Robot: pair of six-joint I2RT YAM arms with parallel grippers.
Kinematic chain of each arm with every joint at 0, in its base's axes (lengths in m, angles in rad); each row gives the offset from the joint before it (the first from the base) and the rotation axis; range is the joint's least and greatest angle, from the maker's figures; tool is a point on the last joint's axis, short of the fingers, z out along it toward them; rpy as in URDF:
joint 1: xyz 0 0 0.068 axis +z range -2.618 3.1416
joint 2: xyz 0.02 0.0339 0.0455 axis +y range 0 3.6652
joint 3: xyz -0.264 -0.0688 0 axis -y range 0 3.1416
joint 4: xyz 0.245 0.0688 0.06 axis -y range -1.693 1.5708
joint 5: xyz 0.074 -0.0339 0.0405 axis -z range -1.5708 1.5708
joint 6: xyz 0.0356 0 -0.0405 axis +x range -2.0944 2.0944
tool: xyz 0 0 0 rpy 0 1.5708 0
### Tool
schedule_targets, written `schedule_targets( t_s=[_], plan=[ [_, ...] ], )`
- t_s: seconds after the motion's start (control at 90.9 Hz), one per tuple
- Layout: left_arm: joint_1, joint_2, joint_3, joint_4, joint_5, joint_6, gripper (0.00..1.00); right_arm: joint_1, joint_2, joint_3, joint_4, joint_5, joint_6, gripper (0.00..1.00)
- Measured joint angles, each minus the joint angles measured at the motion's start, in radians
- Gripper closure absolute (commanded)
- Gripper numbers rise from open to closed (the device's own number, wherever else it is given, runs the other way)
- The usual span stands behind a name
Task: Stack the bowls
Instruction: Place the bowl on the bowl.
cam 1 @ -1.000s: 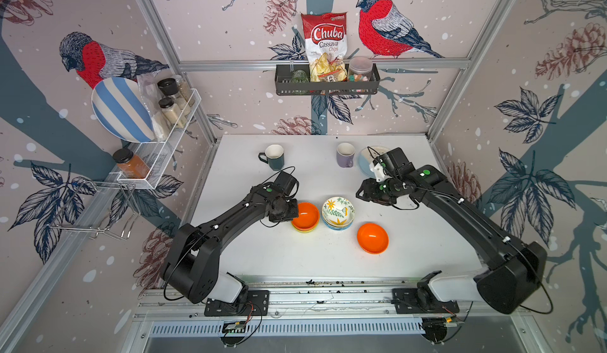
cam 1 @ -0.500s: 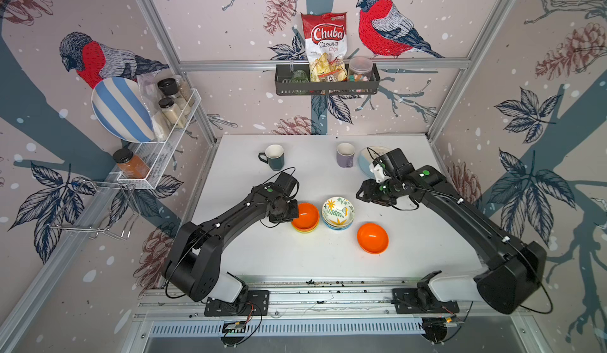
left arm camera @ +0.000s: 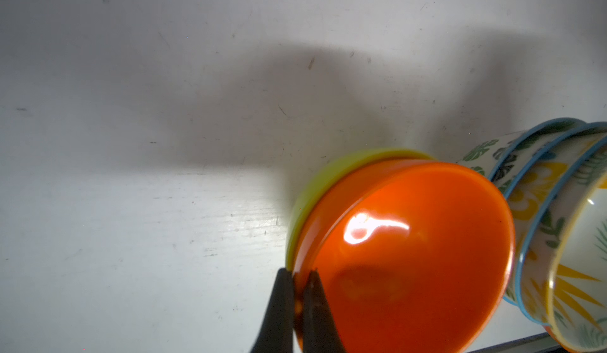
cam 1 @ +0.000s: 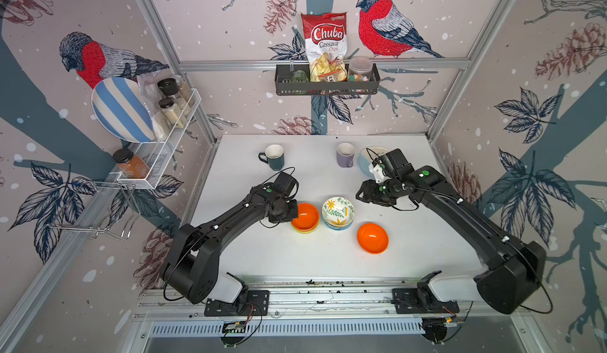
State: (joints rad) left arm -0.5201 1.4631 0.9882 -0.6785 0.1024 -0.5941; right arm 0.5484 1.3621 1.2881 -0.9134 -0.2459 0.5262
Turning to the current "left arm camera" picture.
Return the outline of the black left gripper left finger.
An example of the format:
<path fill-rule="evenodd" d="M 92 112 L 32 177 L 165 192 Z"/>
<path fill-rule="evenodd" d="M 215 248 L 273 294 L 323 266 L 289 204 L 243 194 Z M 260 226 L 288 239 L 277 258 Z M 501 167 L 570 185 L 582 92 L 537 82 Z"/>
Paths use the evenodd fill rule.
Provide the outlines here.
<path fill-rule="evenodd" d="M 292 353 L 295 291 L 292 273 L 278 270 L 270 300 L 251 353 Z"/>

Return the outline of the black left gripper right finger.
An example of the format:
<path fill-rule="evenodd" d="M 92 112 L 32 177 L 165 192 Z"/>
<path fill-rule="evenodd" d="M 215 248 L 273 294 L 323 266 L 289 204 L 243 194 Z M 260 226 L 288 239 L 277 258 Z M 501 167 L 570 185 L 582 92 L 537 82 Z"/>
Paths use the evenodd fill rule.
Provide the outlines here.
<path fill-rule="evenodd" d="M 346 353 L 317 271 L 310 272 L 303 291 L 303 352 Z"/>

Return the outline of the small orange bowl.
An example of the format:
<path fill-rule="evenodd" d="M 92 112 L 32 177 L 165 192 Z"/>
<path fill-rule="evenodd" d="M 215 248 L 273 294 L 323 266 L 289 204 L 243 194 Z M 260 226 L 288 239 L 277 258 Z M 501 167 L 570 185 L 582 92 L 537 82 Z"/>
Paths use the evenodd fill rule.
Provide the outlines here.
<path fill-rule="evenodd" d="M 348 352 L 463 352 L 500 304 L 514 223 L 467 167 L 393 159 L 341 179 L 298 240 L 297 295 L 317 271 Z"/>

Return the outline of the yellow flower patterned bowl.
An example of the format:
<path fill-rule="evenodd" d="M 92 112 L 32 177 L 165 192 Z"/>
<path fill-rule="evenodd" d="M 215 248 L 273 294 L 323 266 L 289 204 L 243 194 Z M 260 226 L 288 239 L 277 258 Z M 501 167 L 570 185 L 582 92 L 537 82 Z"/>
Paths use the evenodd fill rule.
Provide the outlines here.
<path fill-rule="evenodd" d="M 567 350 L 606 351 L 606 176 L 582 186 L 571 179 L 550 214 L 557 228 L 546 312 Z"/>

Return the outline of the blue yellow patterned bowl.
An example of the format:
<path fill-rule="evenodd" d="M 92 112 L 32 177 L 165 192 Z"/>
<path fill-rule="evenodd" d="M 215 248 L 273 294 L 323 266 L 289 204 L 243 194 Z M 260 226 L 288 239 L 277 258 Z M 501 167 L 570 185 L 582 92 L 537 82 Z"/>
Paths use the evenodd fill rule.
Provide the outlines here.
<path fill-rule="evenodd" d="M 606 123 L 555 119 L 514 141 L 493 179 L 512 211 L 515 253 L 504 298 L 523 308 L 523 261 L 550 202 L 592 148 L 606 136 Z"/>

